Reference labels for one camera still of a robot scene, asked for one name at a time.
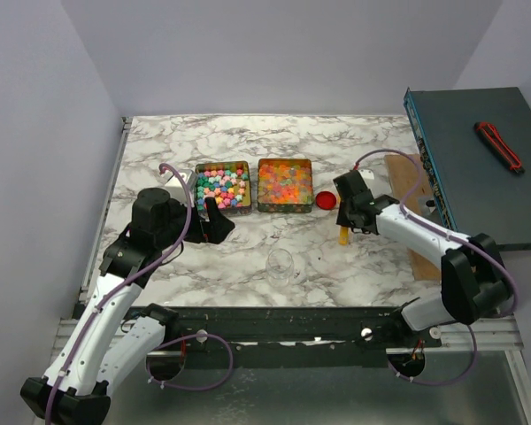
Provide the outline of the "yellow plastic scoop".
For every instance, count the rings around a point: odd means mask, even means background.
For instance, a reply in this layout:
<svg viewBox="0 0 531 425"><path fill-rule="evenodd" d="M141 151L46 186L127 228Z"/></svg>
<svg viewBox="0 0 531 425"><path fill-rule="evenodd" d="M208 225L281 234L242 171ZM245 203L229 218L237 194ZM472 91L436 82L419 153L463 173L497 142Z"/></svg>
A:
<svg viewBox="0 0 531 425"><path fill-rule="evenodd" d="M350 241L349 229L346 228L345 226L340 226L339 244L343 245L343 246L346 246L346 245L349 244L349 241Z"/></svg>

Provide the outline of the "tin of paper stars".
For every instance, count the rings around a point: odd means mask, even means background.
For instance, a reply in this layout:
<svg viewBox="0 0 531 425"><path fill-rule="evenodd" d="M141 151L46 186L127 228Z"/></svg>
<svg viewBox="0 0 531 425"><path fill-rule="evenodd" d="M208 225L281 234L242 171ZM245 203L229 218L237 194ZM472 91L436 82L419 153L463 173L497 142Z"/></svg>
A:
<svg viewBox="0 0 531 425"><path fill-rule="evenodd" d="M206 216L205 200L212 198L224 215L249 214L252 210L250 167L246 161L196 165L195 206Z"/></svg>

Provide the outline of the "clear glass jar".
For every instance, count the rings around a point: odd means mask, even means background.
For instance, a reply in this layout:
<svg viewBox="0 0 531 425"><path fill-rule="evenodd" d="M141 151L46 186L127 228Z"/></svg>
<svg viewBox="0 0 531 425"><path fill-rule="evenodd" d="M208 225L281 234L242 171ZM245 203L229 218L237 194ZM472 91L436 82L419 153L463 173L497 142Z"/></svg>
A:
<svg viewBox="0 0 531 425"><path fill-rule="evenodd" d="M277 290L285 290L294 275L294 260L285 249L273 249L265 262L267 282Z"/></svg>

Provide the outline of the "tin of gummy candies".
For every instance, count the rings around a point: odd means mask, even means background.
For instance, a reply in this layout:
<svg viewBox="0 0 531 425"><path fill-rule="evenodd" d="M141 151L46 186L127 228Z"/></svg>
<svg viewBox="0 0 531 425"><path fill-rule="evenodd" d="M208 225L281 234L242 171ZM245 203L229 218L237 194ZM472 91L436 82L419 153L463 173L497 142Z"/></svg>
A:
<svg viewBox="0 0 531 425"><path fill-rule="evenodd" d="M257 207L261 213L310 213L312 162L307 158L261 158Z"/></svg>

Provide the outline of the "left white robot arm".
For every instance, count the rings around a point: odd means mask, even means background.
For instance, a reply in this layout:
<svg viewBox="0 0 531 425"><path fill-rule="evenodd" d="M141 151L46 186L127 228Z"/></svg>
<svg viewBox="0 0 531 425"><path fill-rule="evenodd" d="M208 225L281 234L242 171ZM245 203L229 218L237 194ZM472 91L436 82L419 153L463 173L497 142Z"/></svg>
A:
<svg viewBox="0 0 531 425"><path fill-rule="evenodd" d="M222 243L235 224L210 198L206 220L190 200L171 198L165 189L143 189L131 221L105 250L93 296L54 362L40 377L28 378L20 396L48 424L100 424L112 395L152 350L178 349L184 363L190 336L179 314L151 304L117 343L114 338L129 308L153 272L185 242Z"/></svg>

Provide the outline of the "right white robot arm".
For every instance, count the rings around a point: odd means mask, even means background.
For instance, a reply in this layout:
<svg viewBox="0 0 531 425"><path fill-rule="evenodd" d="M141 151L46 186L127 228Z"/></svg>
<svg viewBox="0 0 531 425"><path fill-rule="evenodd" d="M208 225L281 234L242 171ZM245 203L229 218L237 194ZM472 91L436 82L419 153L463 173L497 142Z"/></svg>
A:
<svg viewBox="0 0 531 425"><path fill-rule="evenodd" d="M390 323L395 344L410 346L423 329L443 323L471 325L516 300L515 285L490 236L452 232L393 197L374 197L358 170L334 178L334 184L341 199L338 225L401 243L441 272L440 291L404 305L401 318Z"/></svg>

